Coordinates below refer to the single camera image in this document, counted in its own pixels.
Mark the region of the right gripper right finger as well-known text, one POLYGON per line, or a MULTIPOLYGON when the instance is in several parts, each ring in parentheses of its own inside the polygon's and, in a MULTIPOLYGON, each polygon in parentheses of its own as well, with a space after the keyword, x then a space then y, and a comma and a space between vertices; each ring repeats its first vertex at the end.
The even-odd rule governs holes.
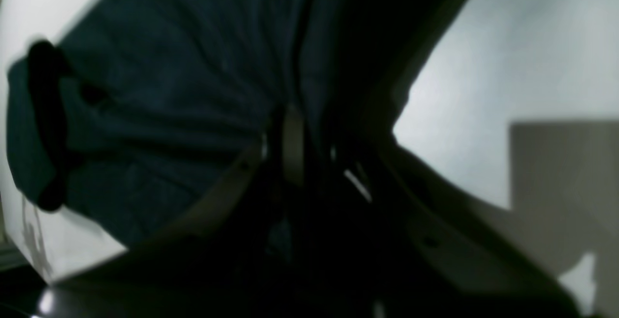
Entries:
POLYGON ((394 138, 371 145, 348 137, 331 146, 351 168, 384 221, 429 268, 441 292, 420 304, 399 298, 389 311, 434 318, 578 318, 574 301, 466 207, 467 193, 440 177, 394 138))

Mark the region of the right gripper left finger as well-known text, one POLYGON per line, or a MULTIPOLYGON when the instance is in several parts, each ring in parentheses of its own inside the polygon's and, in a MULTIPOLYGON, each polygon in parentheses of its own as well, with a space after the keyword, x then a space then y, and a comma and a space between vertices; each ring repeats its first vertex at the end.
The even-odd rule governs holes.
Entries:
POLYGON ((150 239, 48 289, 51 318, 248 317, 289 188, 304 182, 305 124, 277 110, 262 137, 186 213, 150 239))

